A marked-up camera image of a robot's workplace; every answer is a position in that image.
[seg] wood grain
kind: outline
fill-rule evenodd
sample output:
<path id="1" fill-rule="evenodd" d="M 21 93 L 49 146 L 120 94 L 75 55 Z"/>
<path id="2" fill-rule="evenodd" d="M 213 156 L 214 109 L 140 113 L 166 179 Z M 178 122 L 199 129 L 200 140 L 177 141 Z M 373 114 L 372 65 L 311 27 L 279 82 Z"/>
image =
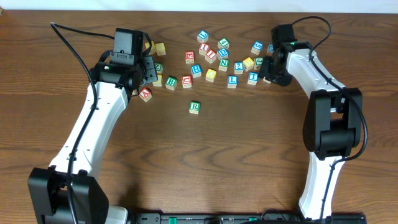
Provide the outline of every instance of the wood grain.
<path id="1" fill-rule="evenodd" d="M 184 52 L 194 50 L 202 69 L 217 69 L 198 54 L 196 35 L 210 33 L 211 48 L 227 37 L 229 59 L 242 60 L 255 40 L 308 14 L 4 11 L 0 17 L 0 220 L 35 223 L 27 189 L 33 167 L 47 167 L 66 141 L 86 95 L 87 78 L 50 28 L 50 21 L 92 32 L 139 29 L 164 42 L 164 77 L 190 72 Z M 321 14 L 333 35 L 317 50 L 346 86 L 364 96 L 367 151 L 341 171 L 334 212 L 364 212 L 369 223 L 398 220 L 398 16 Z M 295 26 L 300 40 L 315 43 L 327 32 L 318 21 Z M 113 42 L 63 31 L 93 66 Z M 193 88 L 151 87 L 148 103 L 133 98 L 119 118 L 104 155 L 99 183 L 112 204 L 165 213 L 291 210 L 308 169 L 302 142 L 307 97 L 294 80 L 282 88 L 259 82 L 227 89 L 219 72 Z M 201 102 L 199 116 L 189 102 Z"/>

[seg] toy block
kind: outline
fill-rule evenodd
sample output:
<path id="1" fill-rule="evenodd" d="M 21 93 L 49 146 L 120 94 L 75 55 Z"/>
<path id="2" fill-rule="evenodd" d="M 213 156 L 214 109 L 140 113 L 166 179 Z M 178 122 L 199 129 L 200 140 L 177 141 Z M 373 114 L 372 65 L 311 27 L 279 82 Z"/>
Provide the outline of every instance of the toy block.
<path id="1" fill-rule="evenodd" d="M 256 72 L 249 73 L 248 84 L 255 85 L 259 79 L 259 74 Z"/>
<path id="2" fill-rule="evenodd" d="M 141 92 L 139 92 L 139 97 L 145 102 L 148 102 L 148 100 L 152 98 L 152 94 L 147 88 L 143 88 Z"/>
<path id="3" fill-rule="evenodd" d="M 218 66 L 218 70 L 226 72 L 228 69 L 229 60 L 228 59 L 221 59 L 220 65 Z"/>
<path id="4" fill-rule="evenodd" d="M 157 81 L 153 82 L 153 86 L 162 87 L 162 75 L 157 75 Z"/>
<path id="5" fill-rule="evenodd" d="M 218 41 L 217 46 L 219 49 L 222 49 L 222 48 L 228 49 L 229 41 L 226 38 L 222 38 L 221 40 Z"/>
<path id="6" fill-rule="evenodd" d="M 155 45 L 155 43 L 153 41 L 151 41 L 151 43 L 152 43 L 152 48 L 150 49 L 149 55 L 152 55 L 152 54 L 156 53 L 156 45 Z M 147 49 L 149 48 L 149 43 L 148 42 L 145 43 L 145 47 Z"/>
<path id="7" fill-rule="evenodd" d="M 192 65 L 191 66 L 191 74 L 193 78 L 201 76 L 201 67 L 200 65 Z"/>
<path id="8" fill-rule="evenodd" d="M 198 102 L 191 102 L 189 105 L 189 113 L 199 114 L 200 103 Z"/>
<path id="9" fill-rule="evenodd" d="M 209 69 L 206 72 L 206 81 L 209 82 L 214 82 L 214 79 L 216 78 L 217 72 L 214 71 L 213 69 Z"/>
<path id="10" fill-rule="evenodd" d="M 208 63 L 213 63 L 216 59 L 217 59 L 217 53 L 214 50 L 209 50 L 206 53 L 206 61 L 208 61 Z"/>
<path id="11" fill-rule="evenodd" d="M 248 57 L 243 60 L 243 67 L 245 71 L 249 71 L 254 67 L 254 61 L 251 57 Z"/>
<path id="12" fill-rule="evenodd" d="M 199 54 L 200 55 L 206 55 L 206 53 L 207 53 L 207 51 L 209 51 L 209 49 L 210 49 L 210 45 L 208 45 L 208 44 L 200 44 L 200 47 L 199 47 Z"/>
<path id="13" fill-rule="evenodd" d="M 201 43 L 206 43 L 207 40 L 209 40 L 209 33 L 204 30 L 200 31 L 200 33 L 198 34 L 198 41 Z"/>
<path id="14" fill-rule="evenodd" d="M 258 55 L 263 46 L 264 44 L 262 44 L 261 42 L 255 41 L 253 47 L 251 48 L 251 52 Z"/>
<path id="15" fill-rule="evenodd" d="M 194 63 L 194 61 L 195 61 L 195 53 L 185 52 L 185 63 Z"/>
<path id="16" fill-rule="evenodd" d="M 182 80 L 182 88 L 191 88 L 192 87 L 192 77 L 190 75 L 184 75 L 181 77 Z"/>
<path id="17" fill-rule="evenodd" d="M 166 55 L 166 48 L 164 47 L 164 43 L 156 44 L 156 52 L 157 56 Z"/>
<path id="18" fill-rule="evenodd" d="M 243 74 L 243 63 L 242 62 L 235 62 L 234 74 L 235 75 Z"/>
<path id="19" fill-rule="evenodd" d="M 261 57 L 254 58 L 254 69 L 255 70 L 259 70 L 261 68 L 262 60 L 263 59 Z"/>
<path id="20" fill-rule="evenodd" d="M 228 58 L 228 51 L 226 49 L 219 49 L 217 51 L 217 57 L 218 59 L 227 59 Z"/>
<path id="21" fill-rule="evenodd" d="M 268 45 L 268 49 L 267 49 L 267 56 L 273 56 L 274 54 L 274 46 L 272 44 Z"/>
<path id="22" fill-rule="evenodd" d="M 161 75 L 163 73 L 163 65 L 161 63 L 155 63 L 156 74 Z"/>
<path id="23" fill-rule="evenodd" d="M 175 90 L 175 87 L 177 87 L 177 80 L 172 77 L 168 77 L 166 79 L 166 88 L 169 90 Z"/>
<path id="24" fill-rule="evenodd" d="M 266 80 L 266 78 L 264 77 L 264 78 L 262 78 L 262 81 L 264 81 L 264 82 L 266 82 L 266 83 L 268 83 L 268 84 L 271 84 L 271 81 L 269 81 L 269 80 Z"/>
<path id="25" fill-rule="evenodd" d="M 238 85 L 238 77 L 236 75 L 228 76 L 228 88 L 236 88 Z"/>

